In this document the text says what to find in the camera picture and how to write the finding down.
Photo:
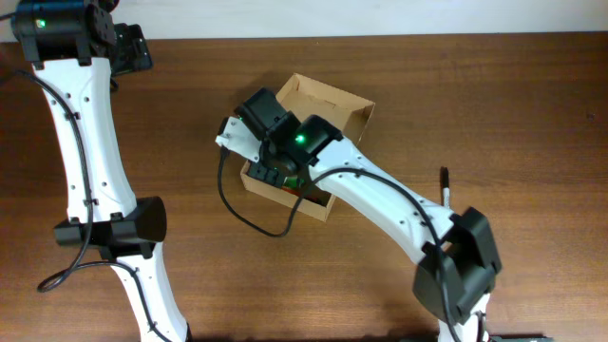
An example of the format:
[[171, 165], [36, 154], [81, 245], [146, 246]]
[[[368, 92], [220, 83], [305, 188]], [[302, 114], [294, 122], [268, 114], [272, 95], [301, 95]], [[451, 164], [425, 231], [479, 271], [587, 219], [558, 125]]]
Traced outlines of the green tape roll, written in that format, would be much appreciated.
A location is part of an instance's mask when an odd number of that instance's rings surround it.
[[296, 189], [301, 188], [305, 183], [306, 181], [299, 177], [288, 177], [284, 180], [283, 187]]

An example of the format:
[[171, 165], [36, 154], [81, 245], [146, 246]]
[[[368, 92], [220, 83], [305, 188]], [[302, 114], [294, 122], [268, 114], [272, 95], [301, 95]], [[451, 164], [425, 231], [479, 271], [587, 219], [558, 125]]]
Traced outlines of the brown cardboard box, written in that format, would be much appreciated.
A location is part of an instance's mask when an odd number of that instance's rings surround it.
[[[345, 90], [323, 84], [301, 74], [294, 74], [275, 95], [277, 101], [292, 111], [300, 121], [318, 115], [342, 131], [354, 144], [359, 144], [375, 102]], [[300, 192], [286, 186], [276, 187], [249, 176], [252, 164], [247, 161], [240, 170], [245, 189], [267, 200], [289, 208]]]

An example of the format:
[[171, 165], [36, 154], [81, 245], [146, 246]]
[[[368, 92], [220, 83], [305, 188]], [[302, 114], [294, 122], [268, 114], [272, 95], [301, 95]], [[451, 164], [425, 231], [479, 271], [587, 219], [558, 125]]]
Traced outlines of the black silver marker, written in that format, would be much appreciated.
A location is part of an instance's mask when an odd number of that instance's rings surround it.
[[440, 184], [442, 188], [442, 205], [445, 208], [450, 207], [450, 187], [449, 187], [449, 171], [448, 168], [442, 166], [440, 169]]

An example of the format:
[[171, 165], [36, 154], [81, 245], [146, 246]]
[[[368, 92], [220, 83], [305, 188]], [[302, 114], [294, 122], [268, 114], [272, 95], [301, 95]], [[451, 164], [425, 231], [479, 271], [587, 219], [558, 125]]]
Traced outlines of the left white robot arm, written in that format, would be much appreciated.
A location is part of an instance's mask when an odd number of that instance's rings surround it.
[[163, 201], [135, 196], [113, 123], [116, 77], [153, 66], [141, 27], [114, 23], [117, 5], [22, 0], [9, 17], [32, 65], [20, 74], [43, 89], [63, 158], [66, 219], [54, 236], [59, 245], [79, 249], [37, 290], [49, 292], [83, 269], [109, 267], [123, 284], [142, 341], [189, 341], [163, 262]]

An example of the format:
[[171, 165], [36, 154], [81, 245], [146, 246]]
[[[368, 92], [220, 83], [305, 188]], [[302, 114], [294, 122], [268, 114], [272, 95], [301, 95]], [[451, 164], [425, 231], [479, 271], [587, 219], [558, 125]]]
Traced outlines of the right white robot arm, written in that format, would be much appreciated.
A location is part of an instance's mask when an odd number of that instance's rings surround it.
[[256, 160], [369, 219], [416, 264], [413, 292], [440, 323], [441, 341], [487, 341], [486, 306], [502, 269], [488, 218], [458, 215], [416, 194], [367, 159], [318, 115], [300, 121], [262, 88], [236, 110]]

